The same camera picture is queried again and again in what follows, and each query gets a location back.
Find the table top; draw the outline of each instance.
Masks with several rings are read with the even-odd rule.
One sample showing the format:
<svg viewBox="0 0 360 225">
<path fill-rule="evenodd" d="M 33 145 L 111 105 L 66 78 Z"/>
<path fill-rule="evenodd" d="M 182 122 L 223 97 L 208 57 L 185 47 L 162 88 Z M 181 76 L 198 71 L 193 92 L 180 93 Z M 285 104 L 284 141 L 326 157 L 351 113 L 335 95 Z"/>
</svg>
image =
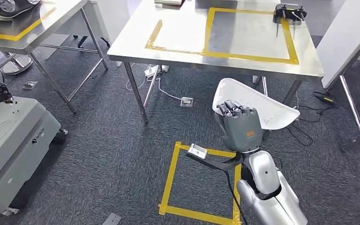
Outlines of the table top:
<svg viewBox="0 0 360 225">
<path fill-rule="evenodd" d="M 79 11 L 88 0 L 42 0 L 29 12 L 13 21 L 0 21 L 0 51 L 28 54 L 63 23 Z"/>
<path fill-rule="evenodd" d="M 185 0 L 181 7 L 143 0 L 108 51 L 110 60 L 263 75 L 323 77 L 305 22 L 273 22 L 277 3 Z"/>
</svg>

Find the orange label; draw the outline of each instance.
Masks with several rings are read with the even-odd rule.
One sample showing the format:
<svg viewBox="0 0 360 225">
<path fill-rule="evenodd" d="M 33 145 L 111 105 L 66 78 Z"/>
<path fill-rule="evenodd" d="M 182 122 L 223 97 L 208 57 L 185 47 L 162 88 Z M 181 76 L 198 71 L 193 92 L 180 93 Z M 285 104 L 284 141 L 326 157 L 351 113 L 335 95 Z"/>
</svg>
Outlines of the orange label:
<svg viewBox="0 0 360 225">
<path fill-rule="evenodd" d="M 252 135 L 255 135 L 255 132 L 253 130 L 246 132 L 247 137 L 250 137 Z"/>
</svg>

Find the stainless steel table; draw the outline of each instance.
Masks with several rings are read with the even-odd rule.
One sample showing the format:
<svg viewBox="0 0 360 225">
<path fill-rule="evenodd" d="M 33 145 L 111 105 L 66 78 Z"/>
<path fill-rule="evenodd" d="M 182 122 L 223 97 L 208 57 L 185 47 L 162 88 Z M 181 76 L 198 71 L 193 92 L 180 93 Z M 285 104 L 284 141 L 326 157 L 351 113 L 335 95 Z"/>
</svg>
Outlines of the stainless steel table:
<svg viewBox="0 0 360 225">
<path fill-rule="evenodd" d="M 186 0 L 168 7 L 143 0 L 108 51 L 123 61 L 145 122 L 151 90 L 141 100 L 129 62 L 189 67 L 295 80 L 288 104 L 303 81 L 323 76 L 305 22 L 293 29 L 282 21 L 276 36 L 276 3 Z"/>
<path fill-rule="evenodd" d="M 88 0 L 42 0 L 42 3 L 35 7 L 32 11 L 19 15 L 12 22 L 0 22 L 0 51 L 5 53 L 14 53 L 8 57 L 1 66 L 13 59 L 15 54 L 29 55 L 41 73 L 49 80 L 53 88 L 57 91 L 73 113 L 76 113 L 76 110 L 70 102 L 71 99 L 77 94 L 79 89 L 94 72 L 97 66 L 102 62 L 104 67 L 108 69 L 107 62 L 103 57 L 103 53 L 101 52 L 93 30 L 90 27 L 88 18 L 83 10 L 83 6 L 87 3 L 87 1 Z M 81 11 L 97 50 L 41 44 L 43 40 L 53 34 L 77 11 Z M 32 52 L 38 46 L 87 53 L 98 53 L 100 60 L 78 84 L 72 94 L 69 97 L 66 97 L 49 72 L 43 67 L 42 63 Z"/>
</svg>

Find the gray carpet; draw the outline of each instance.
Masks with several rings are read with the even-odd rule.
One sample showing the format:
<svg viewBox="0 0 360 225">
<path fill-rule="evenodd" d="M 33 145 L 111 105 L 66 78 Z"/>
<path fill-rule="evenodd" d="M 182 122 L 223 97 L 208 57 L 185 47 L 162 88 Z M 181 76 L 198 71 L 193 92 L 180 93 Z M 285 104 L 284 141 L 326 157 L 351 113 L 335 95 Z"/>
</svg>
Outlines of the gray carpet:
<svg viewBox="0 0 360 225">
<path fill-rule="evenodd" d="M 70 38 L 64 44 L 76 43 Z M 84 46 L 93 48 L 90 39 Z M 95 55 L 58 50 L 44 65 L 69 94 L 97 60 Z M 139 83 L 145 68 L 133 66 Z M 178 100 L 155 89 L 146 127 L 133 92 L 125 90 L 124 67 L 116 68 L 113 62 L 108 72 L 99 66 L 94 78 L 74 98 L 77 115 L 67 109 L 35 66 L 21 76 L 8 77 L 14 95 L 38 99 L 70 133 L 65 146 L 51 147 L 16 197 L 14 205 L 23 206 L 21 213 L 0 216 L 0 225 L 101 225 L 111 213 L 122 217 L 120 225 L 209 224 L 171 214 L 161 216 L 158 204 L 176 141 L 225 150 L 211 110 L 217 84 L 225 77 L 251 85 L 251 75 L 170 68 L 162 76 L 161 87 L 178 97 L 195 98 L 195 105 L 179 107 Z M 360 108 L 360 62 L 346 78 Z M 36 88 L 22 90 L 21 85 L 30 80 L 39 82 Z M 269 95 L 276 100 L 285 97 L 292 83 L 267 80 Z M 147 89 L 147 85 L 140 88 L 143 96 Z M 319 82 L 302 84 L 300 104 L 325 107 L 311 95 L 316 90 L 323 91 Z M 339 108 L 326 111 L 318 123 L 296 123 L 314 139 L 311 146 L 302 146 L 283 129 L 269 132 L 262 147 L 282 159 L 283 173 L 310 224 L 360 224 L 360 145 L 340 151 L 358 130 L 339 83 L 332 92 Z M 315 120 L 317 116 L 301 109 L 304 119 Z M 303 134 L 290 129 L 302 142 L 308 142 Z M 184 151 L 179 155 L 169 205 L 232 217 L 225 175 L 186 158 Z M 244 211 L 249 224 L 258 224 L 248 209 Z"/>
</svg>

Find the robot finger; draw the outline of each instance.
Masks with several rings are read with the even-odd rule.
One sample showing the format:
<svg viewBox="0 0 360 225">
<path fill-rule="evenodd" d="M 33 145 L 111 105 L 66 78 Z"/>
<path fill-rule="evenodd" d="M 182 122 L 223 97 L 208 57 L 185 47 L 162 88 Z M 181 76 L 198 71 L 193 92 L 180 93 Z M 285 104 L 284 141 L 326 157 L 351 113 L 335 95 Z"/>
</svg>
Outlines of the robot finger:
<svg viewBox="0 0 360 225">
<path fill-rule="evenodd" d="M 241 109 L 239 109 L 240 104 L 237 102 L 232 102 L 231 100 L 227 100 L 224 102 L 227 108 L 230 109 L 233 116 L 240 116 L 242 114 Z"/>
<path fill-rule="evenodd" d="M 225 106 L 227 106 L 227 108 L 230 109 L 231 111 L 232 111 L 234 108 L 237 108 L 237 107 L 235 106 L 235 104 L 234 104 L 231 100 L 224 101 L 224 104 L 225 104 Z"/>
<path fill-rule="evenodd" d="M 232 116 L 233 114 L 231 113 L 230 109 L 228 109 L 225 104 L 221 104 L 217 106 L 221 113 L 223 114 L 223 116 Z"/>
<path fill-rule="evenodd" d="M 247 111 L 249 111 L 250 108 L 243 105 L 243 106 L 240 107 L 240 109 L 241 109 L 242 113 L 247 113 Z"/>
<path fill-rule="evenodd" d="M 234 103 L 234 105 L 235 105 L 235 107 L 237 107 L 237 108 L 240 108 L 242 105 L 241 104 L 239 104 L 238 102 L 233 102 Z"/>
</svg>

